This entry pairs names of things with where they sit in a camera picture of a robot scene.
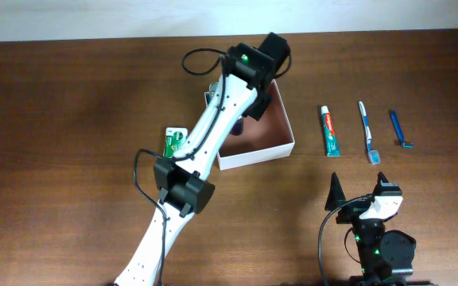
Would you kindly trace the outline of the clear purple spray bottle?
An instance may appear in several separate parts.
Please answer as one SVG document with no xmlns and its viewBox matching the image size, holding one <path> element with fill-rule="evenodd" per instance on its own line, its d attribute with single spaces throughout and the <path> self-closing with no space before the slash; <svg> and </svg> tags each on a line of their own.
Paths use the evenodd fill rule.
<svg viewBox="0 0 458 286">
<path fill-rule="evenodd" d="M 239 136 L 243 133 L 244 117 L 240 116 L 232 127 L 230 134 L 233 136 Z"/>
</svg>

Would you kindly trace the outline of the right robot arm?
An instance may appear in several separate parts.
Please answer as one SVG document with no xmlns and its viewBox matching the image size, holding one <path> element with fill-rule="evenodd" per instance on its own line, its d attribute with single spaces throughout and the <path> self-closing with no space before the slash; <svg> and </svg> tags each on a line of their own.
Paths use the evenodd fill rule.
<svg viewBox="0 0 458 286">
<path fill-rule="evenodd" d="M 385 223 L 398 214 L 402 205 L 401 188 L 389 182 L 382 172 L 370 194 L 347 199 L 335 173 L 324 209 L 328 212 L 318 234 L 318 263 L 324 284 L 328 278 L 322 261 L 322 235 L 328 220 L 335 215 L 337 224 L 349 224 L 358 251 L 355 260 L 361 267 L 360 276 L 350 276 L 350 285 L 430 285 L 429 280 L 413 280 L 413 259 L 416 240 L 400 230 L 387 230 Z"/>
</svg>

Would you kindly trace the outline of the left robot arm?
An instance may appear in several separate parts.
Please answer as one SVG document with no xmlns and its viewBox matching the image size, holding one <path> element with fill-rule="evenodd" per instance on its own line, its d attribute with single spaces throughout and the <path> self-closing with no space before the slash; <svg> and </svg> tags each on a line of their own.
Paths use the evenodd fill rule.
<svg viewBox="0 0 458 286">
<path fill-rule="evenodd" d="M 159 191 L 152 199 L 150 225 L 114 284 L 160 285 L 165 258 L 178 235 L 208 204 L 215 187 L 208 182 L 215 157 L 241 117 L 258 121 L 272 96 L 270 84 L 291 66 L 287 40 L 269 33 L 258 46 L 239 43 L 219 54 L 214 95 L 185 143 L 172 157 L 155 155 L 153 174 Z"/>
</svg>

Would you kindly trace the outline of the green white soap bar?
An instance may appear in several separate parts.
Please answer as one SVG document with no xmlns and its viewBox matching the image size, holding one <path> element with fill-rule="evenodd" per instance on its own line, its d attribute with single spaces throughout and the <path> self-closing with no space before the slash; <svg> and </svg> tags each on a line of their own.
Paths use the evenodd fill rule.
<svg viewBox="0 0 458 286">
<path fill-rule="evenodd" d="M 184 127 L 167 127 L 165 129 L 165 147 L 163 156 L 172 158 L 173 154 L 185 143 L 188 129 Z"/>
</svg>

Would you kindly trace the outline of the teal mouthwash bottle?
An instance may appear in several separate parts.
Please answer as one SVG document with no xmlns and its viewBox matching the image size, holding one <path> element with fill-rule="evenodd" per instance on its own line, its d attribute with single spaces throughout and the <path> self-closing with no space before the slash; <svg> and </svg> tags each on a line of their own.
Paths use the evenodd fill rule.
<svg viewBox="0 0 458 286">
<path fill-rule="evenodd" d="M 211 84 L 209 85 L 209 87 L 208 87 L 208 92 L 207 92 L 207 94 L 206 94 L 206 100 L 207 100 L 207 102 L 210 102 L 210 101 L 212 100 L 212 98 L 215 96 L 217 87 L 218 87 L 218 83 L 217 83 L 217 82 L 211 83 Z"/>
</svg>

